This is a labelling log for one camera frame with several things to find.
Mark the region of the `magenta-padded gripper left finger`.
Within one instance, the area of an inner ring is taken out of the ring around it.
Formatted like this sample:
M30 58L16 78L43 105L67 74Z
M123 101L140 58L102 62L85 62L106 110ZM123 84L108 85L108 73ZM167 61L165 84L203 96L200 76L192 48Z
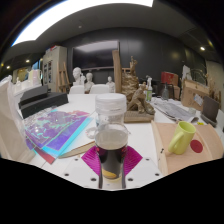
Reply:
M84 188L99 189L101 187L101 166L96 147L91 147L80 158L70 162L63 177Z

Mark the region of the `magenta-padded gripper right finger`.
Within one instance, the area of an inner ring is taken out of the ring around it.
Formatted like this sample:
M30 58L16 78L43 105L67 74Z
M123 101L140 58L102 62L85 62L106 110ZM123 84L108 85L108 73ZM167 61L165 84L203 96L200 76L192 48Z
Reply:
M162 173L150 157L142 157L135 149L127 147L123 161L123 189L140 188L162 177Z

